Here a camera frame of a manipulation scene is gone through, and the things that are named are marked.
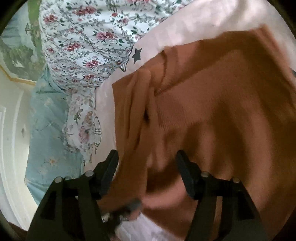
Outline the light blue floral pillow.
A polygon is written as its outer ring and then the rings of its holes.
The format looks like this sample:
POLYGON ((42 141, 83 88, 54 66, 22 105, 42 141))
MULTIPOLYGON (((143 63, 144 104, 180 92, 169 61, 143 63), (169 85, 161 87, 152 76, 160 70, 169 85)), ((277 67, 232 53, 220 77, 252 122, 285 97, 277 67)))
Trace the light blue floral pillow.
POLYGON ((68 146, 63 133, 69 110, 66 97, 45 67, 30 99, 30 148, 25 175, 25 184, 36 204, 56 177, 69 180, 82 174, 83 157, 68 146))

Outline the framed landscape painting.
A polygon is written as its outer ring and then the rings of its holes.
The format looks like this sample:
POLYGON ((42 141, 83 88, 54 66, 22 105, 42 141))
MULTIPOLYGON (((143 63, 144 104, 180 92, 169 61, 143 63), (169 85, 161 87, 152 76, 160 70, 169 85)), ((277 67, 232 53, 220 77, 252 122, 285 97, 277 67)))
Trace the framed landscape painting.
POLYGON ((36 82, 43 74, 40 4, 41 1, 25 1, 1 33, 1 67, 14 81, 36 82))

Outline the pink star bed sheet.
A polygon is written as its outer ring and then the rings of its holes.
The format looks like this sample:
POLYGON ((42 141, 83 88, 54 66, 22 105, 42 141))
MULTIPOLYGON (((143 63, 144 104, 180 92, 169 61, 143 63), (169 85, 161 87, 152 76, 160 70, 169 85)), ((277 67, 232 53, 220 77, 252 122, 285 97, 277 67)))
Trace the pink star bed sheet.
MULTIPOLYGON (((101 126, 102 142, 97 154, 92 158, 93 161, 97 163, 102 160, 110 149, 117 150, 112 89, 112 85, 116 81, 137 71, 166 47, 214 39, 225 32, 249 31, 262 26, 266 26, 271 31, 275 41, 284 51, 293 73, 295 39, 279 13, 267 1, 193 1, 147 32, 134 44, 123 65, 117 68, 96 90, 96 114, 101 126)), ((131 221, 124 221, 117 230, 117 234, 122 240, 186 240, 187 234, 184 238, 177 237, 147 217, 143 212, 143 204, 139 198, 131 200, 116 210, 133 202, 137 202, 142 210, 140 215, 134 215, 131 221)), ((217 240, 221 213, 222 197, 218 197, 209 240, 217 240)))

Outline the floral quilt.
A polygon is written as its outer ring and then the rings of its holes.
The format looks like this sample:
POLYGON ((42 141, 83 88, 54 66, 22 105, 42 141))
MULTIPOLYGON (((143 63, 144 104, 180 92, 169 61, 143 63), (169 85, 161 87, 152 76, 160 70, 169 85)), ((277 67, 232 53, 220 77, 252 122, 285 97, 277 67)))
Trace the floral quilt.
POLYGON ((188 1, 42 1, 42 50, 69 106, 67 145, 89 162, 100 144, 95 89, 123 65, 136 41, 188 1))

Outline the rust orange knit sweater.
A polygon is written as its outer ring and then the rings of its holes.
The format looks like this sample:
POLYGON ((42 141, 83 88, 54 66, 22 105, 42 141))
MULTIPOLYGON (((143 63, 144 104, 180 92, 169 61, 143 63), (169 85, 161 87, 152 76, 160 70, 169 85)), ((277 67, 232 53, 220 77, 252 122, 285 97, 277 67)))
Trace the rust orange knit sweater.
POLYGON ((112 85, 118 172, 98 202, 111 212, 135 198, 177 237, 196 203, 175 155, 203 171, 239 178, 269 238, 295 210, 295 78, 262 26, 166 47, 112 85))

